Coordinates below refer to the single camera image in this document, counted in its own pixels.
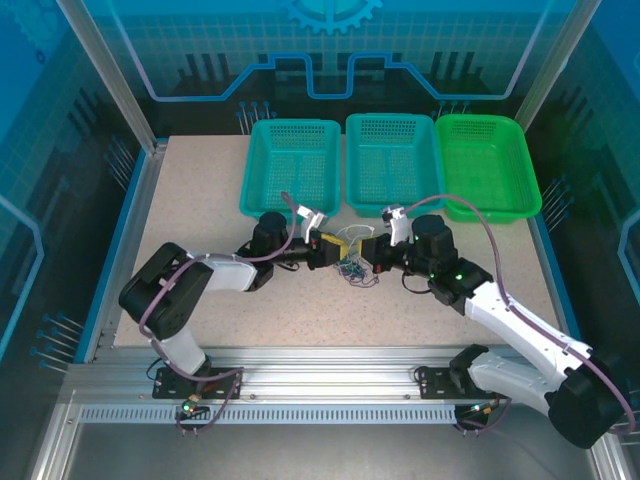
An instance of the yellow connector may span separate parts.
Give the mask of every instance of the yellow connector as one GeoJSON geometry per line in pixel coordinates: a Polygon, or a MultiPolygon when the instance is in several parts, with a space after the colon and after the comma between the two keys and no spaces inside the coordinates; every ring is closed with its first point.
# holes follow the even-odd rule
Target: yellow connector
{"type": "Polygon", "coordinates": [[[321,233],[320,238],[326,240],[329,243],[333,243],[334,245],[338,245],[340,247],[340,260],[347,256],[349,253],[349,245],[344,243],[335,235],[331,235],[330,233],[321,233]]]}

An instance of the cable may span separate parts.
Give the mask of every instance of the cable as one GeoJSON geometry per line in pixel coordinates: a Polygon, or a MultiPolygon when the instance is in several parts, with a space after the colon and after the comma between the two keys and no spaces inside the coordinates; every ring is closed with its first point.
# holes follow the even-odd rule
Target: cable
{"type": "Polygon", "coordinates": [[[353,224],[338,230],[338,232],[334,236],[339,237],[342,232],[346,231],[345,237],[350,243],[347,247],[347,256],[336,263],[334,265],[334,268],[338,270],[338,274],[352,287],[371,288],[376,286],[380,282],[378,275],[373,273],[371,268],[362,265],[362,258],[358,254],[351,253],[351,249],[353,248],[353,245],[358,240],[358,238],[367,236],[367,234],[358,233],[355,237],[351,238],[349,236],[349,230],[356,227],[360,229],[369,229],[368,237],[373,237],[375,227],[372,227],[370,225],[353,224]]]}
{"type": "Polygon", "coordinates": [[[231,397],[233,396],[233,393],[236,391],[236,389],[240,386],[241,383],[242,383],[242,372],[239,372],[236,375],[236,378],[233,380],[233,385],[231,385],[231,388],[229,389],[229,392],[227,392],[227,396],[224,397],[224,401],[222,402],[222,405],[220,405],[220,408],[218,409],[216,414],[213,415],[211,417],[211,420],[209,420],[202,427],[195,427],[194,426],[193,428],[184,428],[182,426],[182,423],[180,423],[180,412],[176,412],[176,427],[179,428],[182,431],[182,435],[184,435],[187,432],[191,432],[194,435],[198,435],[198,432],[202,432],[203,430],[207,430],[207,429],[213,427],[213,425],[222,416],[222,413],[227,408],[227,405],[229,405],[229,400],[231,400],[231,397]]]}
{"type": "Polygon", "coordinates": [[[277,263],[276,267],[280,267],[287,272],[297,272],[300,270],[300,264],[298,262],[292,263],[291,265],[284,265],[282,263],[277,263]]]}
{"type": "Polygon", "coordinates": [[[155,336],[150,331],[148,332],[147,330],[145,330],[144,326],[147,323],[147,320],[149,319],[149,316],[151,315],[151,312],[153,312],[153,310],[158,306],[158,304],[160,303],[162,298],[167,294],[167,292],[171,289],[171,287],[173,287],[173,285],[175,285],[175,283],[178,280],[178,278],[180,278],[180,276],[184,272],[186,272],[191,266],[193,266],[197,262],[200,262],[202,260],[206,260],[207,258],[218,258],[218,259],[224,259],[224,260],[232,259],[233,261],[241,261],[241,262],[246,262],[246,263],[266,262],[266,261],[269,261],[269,260],[277,257],[278,255],[283,253],[287,248],[289,248],[289,245],[293,241],[293,237],[295,235],[296,205],[295,205],[295,203],[293,203],[293,200],[291,199],[291,197],[289,196],[289,194],[287,192],[281,192],[280,195],[282,196],[282,199],[287,203],[287,205],[289,205],[289,207],[291,208],[291,218],[292,218],[292,222],[293,222],[293,224],[291,225],[291,232],[289,232],[289,237],[284,242],[284,245],[282,245],[282,247],[280,247],[279,249],[271,252],[269,255],[265,255],[263,257],[254,257],[254,258],[238,257],[236,255],[233,255],[233,256],[231,256],[231,255],[219,255],[219,254],[215,254],[215,253],[207,253],[205,255],[197,255],[197,256],[193,257],[192,259],[188,260],[187,262],[185,262],[183,265],[181,265],[180,268],[178,268],[173,273],[173,275],[171,275],[171,277],[169,277],[169,280],[167,280],[167,283],[164,284],[164,286],[160,289],[158,294],[153,298],[153,300],[151,300],[151,302],[149,303],[149,306],[147,307],[147,309],[142,314],[142,317],[140,317],[140,322],[138,322],[138,330],[140,331],[140,333],[151,340],[151,346],[158,353],[160,358],[162,358],[164,360],[164,362],[174,372],[176,372],[178,375],[186,378],[187,380],[192,380],[194,382],[207,382],[207,383],[208,382],[217,382],[218,380],[223,380],[223,379],[228,378],[228,377],[230,377],[230,376],[232,376],[232,375],[234,375],[236,373],[242,372],[243,368],[242,367],[234,368],[234,369],[229,370],[228,372],[222,373],[220,375],[214,375],[213,377],[196,377],[194,375],[191,375],[191,374],[185,372],[184,370],[182,370],[181,368],[177,367],[176,365],[173,364],[173,362],[171,362],[169,360],[169,358],[165,355],[164,351],[160,347],[160,342],[158,341],[158,339],[155,338],[155,336]]]}
{"type": "Polygon", "coordinates": [[[439,195],[432,195],[430,197],[420,200],[419,202],[414,203],[410,207],[405,208],[404,213],[408,214],[409,212],[419,207],[420,205],[424,205],[425,203],[429,203],[434,200],[440,200],[443,198],[462,203],[464,206],[469,208],[473,213],[475,213],[476,216],[480,219],[480,222],[482,223],[482,226],[484,227],[485,231],[487,232],[487,236],[489,237],[489,242],[491,243],[491,248],[493,250],[493,257],[496,264],[496,283],[498,285],[500,297],[502,298],[502,301],[504,302],[506,308],[511,310],[514,313],[514,315],[518,317],[520,320],[522,320],[527,326],[529,326],[530,328],[538,332],[540,335],[542,335],[544,338],[546,338],[553,344],[562,348],[563,351],[573,355],[576,359],[578,359],[580,362],[586,365],[607,386],[607,388],[611,391],[613,396],[616,397],[616,400],[620,402],[622,409],[624,410],[627,418],[629,419],[629,424],[627,425],[626,428],[612,428],[609,430],[609,433],[612,433],[615,435],[628,435],[629,433],[633,432],[636,428],[636,419],[635,419],[635,416],[633,415],[633,410],[629,405],[629,402],[627,402],[627,399],[624,398],[624,395],[622,394],[622,392],[604,374],[604,372],[600,370],[591,360],[589,360],[587,357],[585,357],[576,349],[574,349],[569,343],[563,342],[559,338],[556,338],[551,333],[547,332],[544,328],[538,326],[534,321],[532,321],[529,317],[527,317],[527,315],[523,314],[520,310],[518,310],[517,307],[515,307],[514,305],[511,305],[511,302],[509,301],[509,296],[507,294],[507,290],[504,286],[504,280],[502,276],[502,263],[500,260],[500,252],[498,251],[498,243],[496,242],[496,238],[493,235],[493,232],[491,231],[491,227],[487,223],[487,220],[484,218],[484,215],[482,215],[482,213],[473,204],[471,204],[464,198],[459,197],[458,195],[452,195],[450,193],[442,193],[439,195]]]}
{"type": "MultiPolygon", "coordinates": [[[[476,426],[476,434],[480,435],[482,433],[487,433],[490,432],[491,430],[493,430],[494,428],[496,428],[498,425],[500,425],[502,423],[502,421],[505,419],[507,412],[509,412],[509,410],[511,410],[511,399],[507,398],[507,401],[504,404],[504,408],[502,409],[502,411],[500,412],[500,415],[498,415],[498,418],[496,418],[492,423],[490,423],[489,425],[483,425],[481,423],[478,422],[474,422],[472,420],[461,420],[461,422],[463,423],[467,423],[467,424],[475,424],[476,426]]],[[[464,426],[460,425],[460,423],[456,424],[456,427],[460,427],[464,429],[464,426]]]]}
{"type": "Polygon", "coordinates": [[[156,358],[156,359],[151,363],[151,365],[149,365],[149,366],[147,367],[147,371],[145,372],[145,375],[147,376],[147,378],[148,378],[149,380],[153,380],[153,381],[155,381],[155,378],[151,377],[151,376],[149,375],[149,372],[151,371],[151,369],[152,369],[153,367],[155,367],[155,366],[156,366],[158,363],[160,363],[161,361],[162,361],[162,358],[158,357],[158,358],[156,358]]]}
{"type": "Polygon", "coordinates": [[[409,287],[407,287],[407,284],[405,283],[405,279],[407,277],[412,277],[413,275],[411,275],[410,273],[407,272],[402,272],[402,286],[404,287],[405,290],[411,292],[411,293],[415,293],[416,295],[424,295],[426,293],[431,293],[431,289],[427,288],[426,290],[412,290],[409,287]]]}

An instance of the black mount plate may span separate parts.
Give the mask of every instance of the black mount plate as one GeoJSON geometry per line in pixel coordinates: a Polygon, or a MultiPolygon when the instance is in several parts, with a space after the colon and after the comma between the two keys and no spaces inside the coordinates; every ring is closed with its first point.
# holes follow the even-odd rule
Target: black mount plate
{"type": "MultiPolygon", "coordinates": [[[[230,368],[212,368],[209,370],[209,375],[220,375],[226,373],[230,368]]],[[[209,384],[213,388],[206,388],[206,391],[202,393],[203,400],[223,400],[226,398],[229,389],[233,385],[234,377],[225,378],[220,380],[216,384],[209,384]]],[[[236,391],[231,395],[231,399],[235,400],[240,397],[240,385],[236,391]]],[[[156,380],[153,387],[151,396],[157,399],[169,399],[169,400],[186,400],[189,395],[196,392],[196,383],[191,380],[187,380],[168,367],[159,368],[156,372],[156,380]]]]}
{"type": "Polygon", "coordinates": [[[418,367],[413,378],[420,387],[422,400],[490,400],[495,393],[487,393],[474,388],[471,392],[460,392],[451,381],[449,368],[418,367]]]}

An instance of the green plastic basket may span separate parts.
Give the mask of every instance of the green plastic basket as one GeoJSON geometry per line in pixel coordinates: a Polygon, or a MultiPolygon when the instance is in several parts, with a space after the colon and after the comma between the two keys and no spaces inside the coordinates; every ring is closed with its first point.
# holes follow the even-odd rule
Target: green plastic basket
{"type": "Polygon", "coordinates": [[[291,210],[280,192],[327,216],[340,209],[340,125],[329,120],[275,119],[256,122],[240,195],[250,217],[291,210]]]}
{"type": "MultiPolygon", "coordinates": [[[[433,120],[425,115],[367,113],[347,118],[347,203],[361,217],[405,207],[444,191],[433,120]]],[[[442,208],[422,205],[410,216],[442,208]]]]}
{"type": "MultiPolygon", "coordinates": [[[[536,215],[542,198],[520,125],[494,115],[445,115],[436,122],[447,193],[471,203],[492,223],[536,215]]],[[[478,221],[463,205],[446,202],[457,222],[478,221]]]]}

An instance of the glass panel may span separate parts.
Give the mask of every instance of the glass panel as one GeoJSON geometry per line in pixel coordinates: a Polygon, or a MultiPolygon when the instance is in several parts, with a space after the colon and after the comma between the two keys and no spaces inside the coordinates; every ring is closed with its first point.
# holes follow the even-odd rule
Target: glass panel
{"type": "Polygon", "coordinates": [[[574,4],[87,2],[159,136],[247,133],[274,113],[513,116],[574,4]]]}
{"type": "Polygon", "coordinates": [[[603,0],[527,135],[545,191],[543,215],[580,330],[591,345],[623,355],[636,411],[639,15],[635,1],[603,0]]]}
{"type": "Polygon", "coordinates": [[[40,448],[140,147],[55,2],[6,3],[0,46],[0,471],[17,479],[40,448]]]}

